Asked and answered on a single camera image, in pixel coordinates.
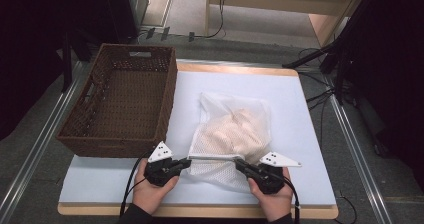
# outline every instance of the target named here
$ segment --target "black sleeve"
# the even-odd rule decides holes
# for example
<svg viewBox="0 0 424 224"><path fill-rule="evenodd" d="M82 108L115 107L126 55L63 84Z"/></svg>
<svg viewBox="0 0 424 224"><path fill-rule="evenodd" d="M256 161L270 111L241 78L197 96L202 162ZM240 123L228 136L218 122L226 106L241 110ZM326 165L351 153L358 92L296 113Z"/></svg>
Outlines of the black sleeve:
<svg viewBox="0 0 424 224"><path fill-rule="evenodd" d="M127 211L119 219L118 224L144 224L150 223L151 221L152 216L149 213L131 203Z"/></svg>
<svg viewBox="0 0 424 224"><path fill-rule="evenodd" d="M280 219L277 219L273 222L268 222L268 224L293 224L293 219L291 217L291 213L289 213Z"/></svg>

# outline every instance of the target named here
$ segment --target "white mesh bag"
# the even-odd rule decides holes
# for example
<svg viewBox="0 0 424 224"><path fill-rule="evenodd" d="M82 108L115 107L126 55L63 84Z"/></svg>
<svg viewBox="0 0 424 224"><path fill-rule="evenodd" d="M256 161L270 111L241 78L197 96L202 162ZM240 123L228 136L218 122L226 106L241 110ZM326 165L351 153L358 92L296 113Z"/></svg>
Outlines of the white mesh bag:
<svg viewBox="0 0 424 224"><path fill-rule="evenodd" d="M240 155L256 164L268 153L271 141L266 101L216 93L202 93L200 124L190 156ZM229 161L193 160L188 173L233 191L248 192L246 177Z"/></svg>

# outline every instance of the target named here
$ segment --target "hand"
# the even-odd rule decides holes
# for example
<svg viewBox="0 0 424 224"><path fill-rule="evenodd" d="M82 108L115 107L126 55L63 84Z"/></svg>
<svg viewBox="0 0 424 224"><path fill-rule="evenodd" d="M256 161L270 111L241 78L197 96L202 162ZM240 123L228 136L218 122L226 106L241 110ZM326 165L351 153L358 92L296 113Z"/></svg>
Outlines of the hand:
<svg viewBox="0 0 424 224"><path fill-rule="evenodd" d="M287 167L283 167L283 175L290 180ZM259 205L268 222L280 219L291 212L293 191L288 185L284 185L278 193L265 195L252 178L248 178L247 181L249 182L250 192L258 198Z"/></svg>
<svg viewBox="0 0 424 224"><path fill-rule="evenodd" d="M135 176L134 184L144 179L144 169L146 168L147 160L141 160L137 175ZM172 177L163 187L158 187L151 184L147 179L139 183L133 190L133 203L152 215L158 209L163 198L171 191L178 182L179 177Z"/></svg>

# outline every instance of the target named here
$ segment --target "person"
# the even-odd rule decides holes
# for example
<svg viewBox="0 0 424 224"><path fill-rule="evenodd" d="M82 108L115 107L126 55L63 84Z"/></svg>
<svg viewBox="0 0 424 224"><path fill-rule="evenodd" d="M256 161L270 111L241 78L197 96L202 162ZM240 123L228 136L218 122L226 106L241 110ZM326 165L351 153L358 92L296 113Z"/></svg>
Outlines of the person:
<svg viewBox="0 0 424 224"><path fill-rule="evenodd" d="M138 183L144 179L146 165L147 160L143 159L135 176L134 183ZM290 174L286 167L283 168L283 175L290 179ZM166 194L177 185L178 179L178 176L171 178L163 187L150 184L147 179L136 185L133 189L133 201L124 215L119 219L118 224L150 223L153 219L153 213L157 210ZM251 193L259 200L259 205L268 223L293 223L291 217L293 191L288 185L285 185L276 194L265 195L253 179L248 178L247 181Z"/></svg>

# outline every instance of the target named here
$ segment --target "basket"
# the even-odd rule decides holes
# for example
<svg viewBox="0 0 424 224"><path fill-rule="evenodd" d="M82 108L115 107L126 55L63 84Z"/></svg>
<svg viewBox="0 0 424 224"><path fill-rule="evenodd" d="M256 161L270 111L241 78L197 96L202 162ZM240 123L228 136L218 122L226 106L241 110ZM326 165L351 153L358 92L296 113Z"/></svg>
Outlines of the basket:
<svg viewBox="0 0 424 224"><path fill-rule="evenodd" d="M172 47L103 44L56 138L78 156L140 157L166 140L176 79Z"/></svg>

